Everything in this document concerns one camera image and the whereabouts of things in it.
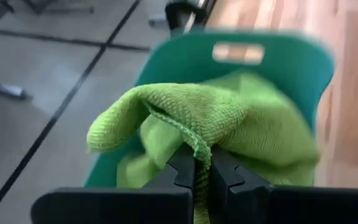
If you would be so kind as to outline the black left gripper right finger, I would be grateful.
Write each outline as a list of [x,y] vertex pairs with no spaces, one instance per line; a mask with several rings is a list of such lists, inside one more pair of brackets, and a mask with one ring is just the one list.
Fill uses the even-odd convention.
[[358,189],[275,185],[218,145],[212,153],[211,223],[358,224]]

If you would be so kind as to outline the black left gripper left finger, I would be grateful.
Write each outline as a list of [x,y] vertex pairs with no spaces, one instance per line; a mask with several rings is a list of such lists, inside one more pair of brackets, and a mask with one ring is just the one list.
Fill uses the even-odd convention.
[[140,189],[55,189],[30,209],[32,223],[193,223],[196,161],[182,145]]

